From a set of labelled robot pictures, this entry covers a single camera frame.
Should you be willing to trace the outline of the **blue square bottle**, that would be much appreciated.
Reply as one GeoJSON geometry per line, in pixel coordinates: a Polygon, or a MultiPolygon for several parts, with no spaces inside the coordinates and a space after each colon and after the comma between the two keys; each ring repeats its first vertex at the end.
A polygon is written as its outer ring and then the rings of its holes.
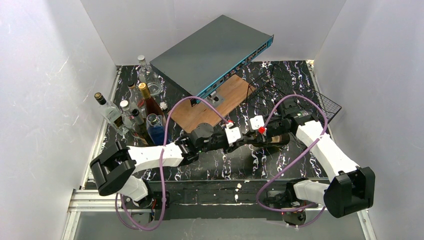
{"type": "Polygon", "coordinates": [[[163,145],[166,135],[162,115],[149,114],[146,118],[146,129],[155,146],[163,145]]]}

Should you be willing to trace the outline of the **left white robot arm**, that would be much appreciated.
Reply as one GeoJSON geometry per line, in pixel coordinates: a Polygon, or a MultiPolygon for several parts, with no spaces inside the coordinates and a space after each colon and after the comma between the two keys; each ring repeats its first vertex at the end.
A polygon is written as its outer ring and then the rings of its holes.
{"type": "Polygon", "coordinates": [[[96,156],[89,167],[100,196],[119,193],[141,201],[150,192],[147,183],[136,178],[135,173],[189,165],[197,161],[202,152],[222,149],[228,153],[243,139],[240,128],[232,123],[217,131],[209,124],[201,123],[190,133],[165,146],[136,147],[117,141],[96,156]]]}

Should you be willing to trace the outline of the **clear bottle black gold label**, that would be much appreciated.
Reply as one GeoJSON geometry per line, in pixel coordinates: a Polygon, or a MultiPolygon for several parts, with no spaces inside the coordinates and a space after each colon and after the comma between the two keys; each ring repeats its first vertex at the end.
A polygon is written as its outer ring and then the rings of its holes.
{"type": "Polygon", "coordinates": [[[139,109],[141,110],[144,107],[144,99],[141,95],[141,92],[136,88],[136,85],[134,82],[130,83],[128,85],[128,89],[130,92],[129,96],[129,103],[132,109],[139,109]]]}

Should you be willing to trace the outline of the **clear silver capped bottle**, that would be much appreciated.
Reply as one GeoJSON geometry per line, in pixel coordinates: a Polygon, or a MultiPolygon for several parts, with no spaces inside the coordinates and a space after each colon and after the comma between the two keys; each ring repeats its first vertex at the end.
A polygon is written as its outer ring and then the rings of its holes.
{"type": "Polygon", "coordinates": [[[119,104],[122,110],[122,118],[124,125],[131,130],[135,129],[135,120],[134,116],[131,113],[130,103],[127,100],[122,100],[119,104]]]}

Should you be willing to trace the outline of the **clear gold label liquor bottle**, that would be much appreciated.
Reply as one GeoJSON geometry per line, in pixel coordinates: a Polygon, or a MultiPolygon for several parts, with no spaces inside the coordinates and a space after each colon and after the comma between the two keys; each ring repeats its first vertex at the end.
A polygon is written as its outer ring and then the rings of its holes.
{"type": "Polygon", "coordinates": [[[128,129],[124,124],[123,116],[118,107],[110,100],[107,100],[100,92],[95,93],[94,98],[99,104],[99,110],[103,118],[118,134],[124,137],[128,129]]]}

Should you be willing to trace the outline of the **silver capped dark wine bottle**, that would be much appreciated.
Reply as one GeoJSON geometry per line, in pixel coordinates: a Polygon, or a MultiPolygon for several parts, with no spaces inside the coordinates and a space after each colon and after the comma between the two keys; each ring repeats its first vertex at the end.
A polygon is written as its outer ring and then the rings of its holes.
{"type": "Polygon", "coordinates": [[[147,125],[141,112],[138,109],[133,109],[131,111],[131,114],[135,121],[134,130],[137,136],[142,140],[144,145],[153,146],[154,142],[152,141],[149,133],[147,132],[147,125]]]}

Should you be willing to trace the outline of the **gold capped wine bottle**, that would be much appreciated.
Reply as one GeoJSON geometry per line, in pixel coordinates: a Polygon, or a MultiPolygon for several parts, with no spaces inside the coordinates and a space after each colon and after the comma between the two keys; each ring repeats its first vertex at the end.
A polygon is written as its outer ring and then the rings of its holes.
{"type": "Polygon", "coordinates": [[[145,104],[145,111],[146,111],[146,118],[150,114],[155,114],[159,117],[161,117],[161,121],[164,124],[166,121],[165,114],[163,110],[161,109],[160,105],[155,101],[155,99],[152,97],[151,92],[145,82],[142,82],[138,85],[138,89],[140,90],[144,104],[145,104]]]}

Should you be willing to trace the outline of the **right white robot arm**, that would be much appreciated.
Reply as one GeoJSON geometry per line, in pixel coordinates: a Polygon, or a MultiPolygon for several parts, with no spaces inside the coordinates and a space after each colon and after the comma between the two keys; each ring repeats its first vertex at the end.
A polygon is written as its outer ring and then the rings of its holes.
{"type": "Polygon", "coordinates": [[[360,167],[351,160],[327,134],[328,119],[322,109],[307,97],[322,115],[324,123],[310,118],[291,103],[281,111],[284,126],[289,129],[307,148],[271,180],[265,183],[255,196],[256,202],[264,209],[271,210],[260,202],[261,193],[276,181],[286,170],[311,152],[324,168],[329,184],[309,179],[297,179],[286,186],[288,193],[297,200],[320,204],[335,218],[369,209],[374,205],[376,175],[370,167],[360,167]]]}

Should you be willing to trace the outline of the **dark bottle brown label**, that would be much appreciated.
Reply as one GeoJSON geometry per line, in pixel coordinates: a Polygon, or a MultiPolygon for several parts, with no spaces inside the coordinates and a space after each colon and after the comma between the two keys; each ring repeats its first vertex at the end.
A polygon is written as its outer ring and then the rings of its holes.
{"type": "Polygon", "coordinates": [[[254,147],[257,148],[272,148],[272,147],[281,147],[289,144],[291,140],[289,133],[284,133],[275,136],[265,136],[259,134],[255,141],[252,143],[254,147]]]}

